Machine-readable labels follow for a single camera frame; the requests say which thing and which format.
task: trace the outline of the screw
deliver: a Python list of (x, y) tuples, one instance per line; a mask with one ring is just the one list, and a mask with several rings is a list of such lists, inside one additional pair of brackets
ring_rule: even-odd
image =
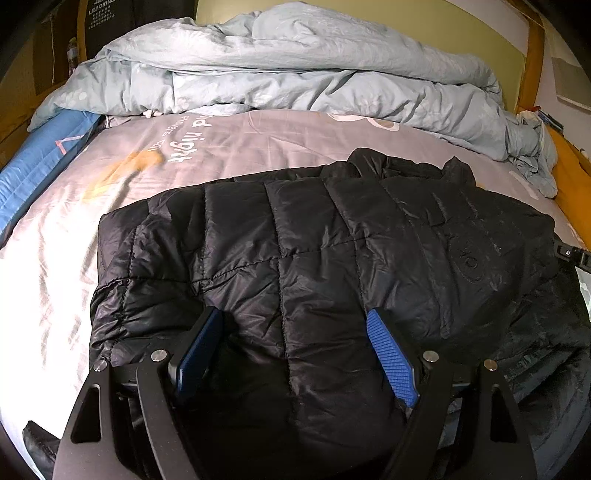
[(494, 372), (498, 367), (499, 366), (496, 364), (494, 360), (491, 360), (490, 358), (484, 360), (484, 368), (486, 368), (487, 370)]
[(95, 362), (95, 364), (92, 366), (92, 369), (95, 372), (102, 372), (105, 368), (107, 368), (107, 365), (108, 365), (107, 360), (104, 360), (101, 358), (100, 360), (97, 360)]
[(423, 352), (423, 358), (432, 364), (439, 360), (439, 353), (434, 352), (433, 350), (426, 350)]
[(150, 355), (150, 358), (153, 362), (161, 362), (166, 358), (166, 355), (168, 355), (166, 350), (154, 350), (152, 355)]

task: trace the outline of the bed sheet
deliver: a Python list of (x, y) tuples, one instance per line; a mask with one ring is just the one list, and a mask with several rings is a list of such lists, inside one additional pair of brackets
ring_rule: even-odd
[(548, 213), (564, 242), (581, 245), (558, 206), (510, 163), (390, 121), (253, 111), (110, 118), (107, 125), (0, 250), (0, 365), (11, 366), (0, 369), (0, 419), (31, 465), (22, 429), (34, 420), (61, 437), (88, 372), (97, 226), (116, 208), (170, 188), (346, 160), (355, 148), (368, 147), (438, 167), (456, 156), (471, 166), (480, 187)]

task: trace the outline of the black puffer jacket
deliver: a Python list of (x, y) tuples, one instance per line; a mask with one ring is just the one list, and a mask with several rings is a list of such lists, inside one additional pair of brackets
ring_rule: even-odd
[(404, 428), (365, 331), (384, 306), (423, 349), (499, 361), (549, 478), (588, 424), (591, 379), (589, 319), (553, 227), (455, 158), (439, 170), (367, 149), (163, 192), (100, 222), (90, 364), (166, 348), (216, 306), (226, 335), (187, 418), (207, 469), (325, 478)]

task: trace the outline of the water bottle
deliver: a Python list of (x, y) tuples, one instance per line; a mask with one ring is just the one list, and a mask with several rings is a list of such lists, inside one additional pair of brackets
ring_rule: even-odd
[(76, 41), (76, 37), (70, 39), (68, 43), (68, 76), (72, 76), (74, 70), (78, 66), (78, 42)]

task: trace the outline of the crumpled blanket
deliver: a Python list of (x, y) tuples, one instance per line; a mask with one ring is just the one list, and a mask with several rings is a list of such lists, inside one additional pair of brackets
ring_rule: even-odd
[(81, 64), (29, 130), (60, 109), (108, 115), (296, 109), (420, 128), (519, 170), (557, 193), (540, 129), (503, 110), (492, 70), (391, 28), (301, 2), (198, 27), (190, 18), (137, 28)]

